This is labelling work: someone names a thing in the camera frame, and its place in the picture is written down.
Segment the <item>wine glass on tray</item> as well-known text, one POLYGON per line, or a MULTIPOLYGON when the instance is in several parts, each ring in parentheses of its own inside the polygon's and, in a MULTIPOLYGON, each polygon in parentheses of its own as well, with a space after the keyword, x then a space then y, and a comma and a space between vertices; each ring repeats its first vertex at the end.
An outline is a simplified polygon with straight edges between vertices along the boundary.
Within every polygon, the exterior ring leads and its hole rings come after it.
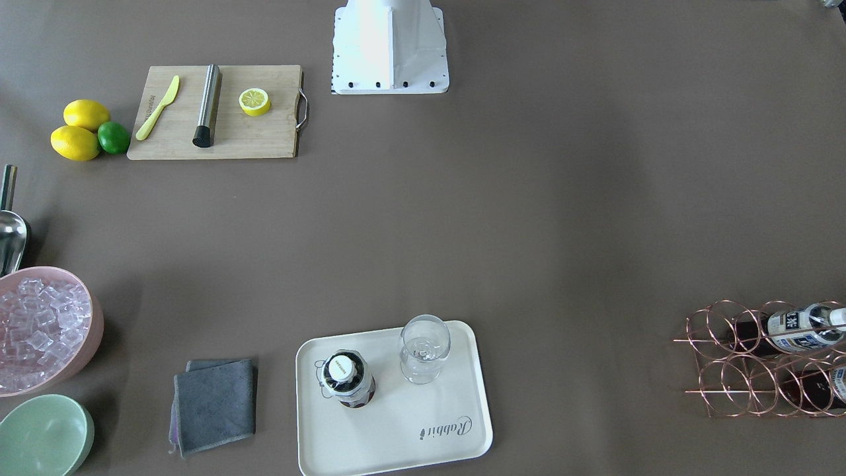
POLYGON ((413 385, 432 383, 440 376, 451 350, 447 323, 435 315, 418 315, 400 331, 400 371, 413 385))

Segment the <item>half lemon slice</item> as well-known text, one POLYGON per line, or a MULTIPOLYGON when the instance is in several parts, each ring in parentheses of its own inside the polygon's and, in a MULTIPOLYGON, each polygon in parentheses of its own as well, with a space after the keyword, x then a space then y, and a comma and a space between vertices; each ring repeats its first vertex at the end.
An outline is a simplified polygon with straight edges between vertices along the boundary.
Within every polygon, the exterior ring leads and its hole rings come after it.
POLYGON ((262 88, 252 87, 242 91, 238 97, 241 110, 248 116, 262 116, 271 108, 269 94, 262 88))

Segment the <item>cream rabbit tray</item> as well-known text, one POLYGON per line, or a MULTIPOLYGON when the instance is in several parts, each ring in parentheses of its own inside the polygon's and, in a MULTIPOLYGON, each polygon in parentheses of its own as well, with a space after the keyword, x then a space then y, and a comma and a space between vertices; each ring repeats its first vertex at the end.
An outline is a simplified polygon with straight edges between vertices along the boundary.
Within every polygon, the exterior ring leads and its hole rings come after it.
POLYGON ((399 328, 312 338, 295 359, 298 461, 305 475, 364 475, 480 457, 494 431, 477 338, 448 321, 452 350, 427 385, 400 371, 399 328), (349 409, 320 382, 336 350, 357 350, 375 374, 375 397, 349 409))

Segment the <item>yellow lemon near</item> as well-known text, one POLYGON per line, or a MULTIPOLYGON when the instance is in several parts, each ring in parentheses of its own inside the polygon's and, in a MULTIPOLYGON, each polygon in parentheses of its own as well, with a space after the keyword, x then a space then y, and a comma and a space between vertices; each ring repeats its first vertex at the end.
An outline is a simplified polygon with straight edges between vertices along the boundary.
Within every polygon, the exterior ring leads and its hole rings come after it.
POLYGON ((50 136, 54 151, 72 161, 90 161, 102 149, 95 133, 79 126, 61 126, 50 136))

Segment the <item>bamboo cutting board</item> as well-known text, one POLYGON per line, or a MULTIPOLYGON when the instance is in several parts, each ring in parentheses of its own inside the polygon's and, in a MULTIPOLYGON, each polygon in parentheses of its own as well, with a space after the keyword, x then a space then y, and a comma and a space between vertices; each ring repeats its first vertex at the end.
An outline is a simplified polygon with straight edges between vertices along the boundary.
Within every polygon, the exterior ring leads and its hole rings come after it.
POLYGON ((219 66, 217 100, 214 106, 211 147, 196 147, 192 140, 198 126, 208 66, 151 66, 139 101, 135 126, 148 119, 172 78, 179 88, 172 104, 161 112, 148 138, 131 139, 127 156, 131 160, 199 159, 293 159, 298 153, 299 130, 307 112, 307 100, 300 93, 304 70, 299 64, 219 66), (266 114, 250 116, 238 99, 242 91, 258 87, 266 91, 271 106, 266 114))

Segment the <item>yellow lemon far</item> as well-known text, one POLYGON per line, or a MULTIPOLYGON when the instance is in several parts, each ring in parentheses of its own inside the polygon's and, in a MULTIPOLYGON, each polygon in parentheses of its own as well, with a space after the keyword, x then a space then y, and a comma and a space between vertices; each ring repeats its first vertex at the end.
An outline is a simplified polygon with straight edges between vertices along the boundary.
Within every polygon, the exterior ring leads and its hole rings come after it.
POLYGON ((67 103, 63 109, 67 126, 77 126, 96 132, 100 126, 111 120, 108 108, 97 100, 77 99, 67 103))

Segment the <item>copper wire bottle basket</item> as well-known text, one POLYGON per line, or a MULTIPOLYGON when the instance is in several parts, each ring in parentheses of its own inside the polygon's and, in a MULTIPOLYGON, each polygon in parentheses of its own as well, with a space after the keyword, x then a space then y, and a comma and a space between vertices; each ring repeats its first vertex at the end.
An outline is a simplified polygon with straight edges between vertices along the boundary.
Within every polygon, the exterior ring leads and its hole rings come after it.
MULTIPOLYGON (((844 308, 843 301, 821 302, 844 308)), ((844 410, 800 409, 785 397, 781 383, 788 376, 798 377, 809 370, 825 372, 844 367, 844 338, 828 349, 772 358, 735 352, 728 345, 727 332, 737 321, 751 321, 794 308, 797 305, 785 301, 748 307, 737 301, 718 300, 689 314, 679 341, 694 350, 698 380, 690 393, 702 398, 710 416, 843 418, 844 410)))

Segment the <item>green empty bowl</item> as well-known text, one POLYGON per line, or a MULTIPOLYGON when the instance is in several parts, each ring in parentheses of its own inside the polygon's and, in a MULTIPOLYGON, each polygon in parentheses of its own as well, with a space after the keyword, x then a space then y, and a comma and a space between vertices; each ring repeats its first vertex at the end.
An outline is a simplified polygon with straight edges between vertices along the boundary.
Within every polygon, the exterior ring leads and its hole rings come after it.
POLYGON ((31 398, 2 420, 1 474, 73 475, 88 457, 94 436, 93 417, 72 398, 31 398))

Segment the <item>pink bowl with ice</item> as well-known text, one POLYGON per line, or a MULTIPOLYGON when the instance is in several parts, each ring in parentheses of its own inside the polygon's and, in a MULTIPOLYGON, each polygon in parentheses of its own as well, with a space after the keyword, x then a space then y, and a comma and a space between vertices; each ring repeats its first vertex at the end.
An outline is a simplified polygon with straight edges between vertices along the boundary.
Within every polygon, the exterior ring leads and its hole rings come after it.
POLYGON ((2 277, 1 395, 42 391, 78 373, 102 341, 102 308, 74 274, 55 267, 2 277))

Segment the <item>tea bottle moved to tray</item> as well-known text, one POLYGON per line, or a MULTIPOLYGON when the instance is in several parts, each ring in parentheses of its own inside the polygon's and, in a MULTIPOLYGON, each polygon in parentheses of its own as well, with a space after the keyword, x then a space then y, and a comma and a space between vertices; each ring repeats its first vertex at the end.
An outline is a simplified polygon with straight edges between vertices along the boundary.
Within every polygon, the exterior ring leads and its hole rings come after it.
POLYGON ((377 391, 369 364, 356 350, 336 350, 323 362, 317 376, 330 397, 348 409, 364 407, 377 391))

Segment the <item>tea bottle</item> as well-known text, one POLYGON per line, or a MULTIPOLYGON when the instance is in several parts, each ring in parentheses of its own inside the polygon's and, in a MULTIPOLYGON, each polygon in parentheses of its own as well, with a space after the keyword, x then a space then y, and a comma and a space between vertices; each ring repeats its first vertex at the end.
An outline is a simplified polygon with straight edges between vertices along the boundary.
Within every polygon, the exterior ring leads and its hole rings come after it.
POLYGON ((828 349, 844 338, 845 309, 825 302, 737 321, 727 332, 729 347, 756 358, 828 349))
POLYGON ((845 368, 809 370, 798 377, 788 376, 781 383, 785 397, 808 412, 845 409, 845 368))

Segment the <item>tea bottle middle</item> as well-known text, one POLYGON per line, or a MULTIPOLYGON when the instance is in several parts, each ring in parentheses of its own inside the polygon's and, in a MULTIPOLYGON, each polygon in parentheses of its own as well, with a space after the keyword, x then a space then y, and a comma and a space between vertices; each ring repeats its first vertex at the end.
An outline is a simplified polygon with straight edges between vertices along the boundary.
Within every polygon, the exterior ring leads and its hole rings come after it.
POLYGON ((825 302, 737 321, 727 332, 729 347, 756 358, 828 349, 844 338, 845 309, 825 302))

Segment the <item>steel muddler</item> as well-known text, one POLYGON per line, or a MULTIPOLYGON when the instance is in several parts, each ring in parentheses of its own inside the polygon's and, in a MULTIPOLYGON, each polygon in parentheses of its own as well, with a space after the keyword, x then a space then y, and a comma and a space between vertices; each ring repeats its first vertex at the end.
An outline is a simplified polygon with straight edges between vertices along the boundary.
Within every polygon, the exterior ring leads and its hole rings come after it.
POLYGON ((217 64, 210 64, 206 72, 202 101, 192 144, 194 147, 209 148, 214 143, 215 121, 221 90, 221 70, 217 64))

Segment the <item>steel ice scoop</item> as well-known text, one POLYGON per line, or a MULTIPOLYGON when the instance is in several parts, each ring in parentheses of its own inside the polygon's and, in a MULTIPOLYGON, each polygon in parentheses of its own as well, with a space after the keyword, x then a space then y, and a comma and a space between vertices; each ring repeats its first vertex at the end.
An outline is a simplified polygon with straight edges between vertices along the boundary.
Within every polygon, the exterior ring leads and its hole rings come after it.
POLYGON ((1 276, 19 270, 29 238, 29 223, 12 211, 17 167, 5 165, 1 190, 1 276))

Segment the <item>green lime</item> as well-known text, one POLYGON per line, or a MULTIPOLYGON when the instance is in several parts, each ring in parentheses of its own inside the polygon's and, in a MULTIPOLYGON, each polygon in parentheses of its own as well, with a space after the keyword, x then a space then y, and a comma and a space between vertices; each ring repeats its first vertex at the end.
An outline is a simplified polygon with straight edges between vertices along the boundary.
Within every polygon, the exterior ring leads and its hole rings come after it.
POLYGON ((131 133, 118 122, 101 124, 96 132, 100 148, 113 155, 125 154, 129 150, 131 133))

